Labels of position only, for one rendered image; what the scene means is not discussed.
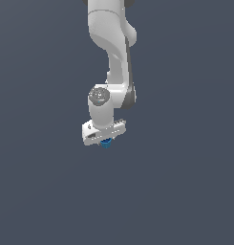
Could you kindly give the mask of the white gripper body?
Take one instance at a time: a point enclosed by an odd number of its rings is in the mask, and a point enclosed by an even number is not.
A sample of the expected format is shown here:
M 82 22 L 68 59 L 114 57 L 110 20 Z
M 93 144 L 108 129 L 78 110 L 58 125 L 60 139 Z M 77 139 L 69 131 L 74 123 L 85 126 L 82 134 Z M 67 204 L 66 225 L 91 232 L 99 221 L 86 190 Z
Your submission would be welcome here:
M 112 138 L 115 139 L 118 135 L 126 131 L 126 121 L 124 119 L 114 121 L 106 129 L 96 129 L 93 126 L 93 121 L 89 120 L 82 124 L 82 139 L 85 145 L 100 144 L 103 140 Z

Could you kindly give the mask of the small blue object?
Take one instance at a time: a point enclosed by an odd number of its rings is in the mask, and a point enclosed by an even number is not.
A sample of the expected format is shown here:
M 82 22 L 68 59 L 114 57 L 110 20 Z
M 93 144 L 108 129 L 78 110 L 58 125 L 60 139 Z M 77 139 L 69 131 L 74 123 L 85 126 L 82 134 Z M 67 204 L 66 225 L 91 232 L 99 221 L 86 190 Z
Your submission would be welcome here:
M 112 139 L 108 138 L 100 142 L 103 148 L 109 148 L 111 146 Z

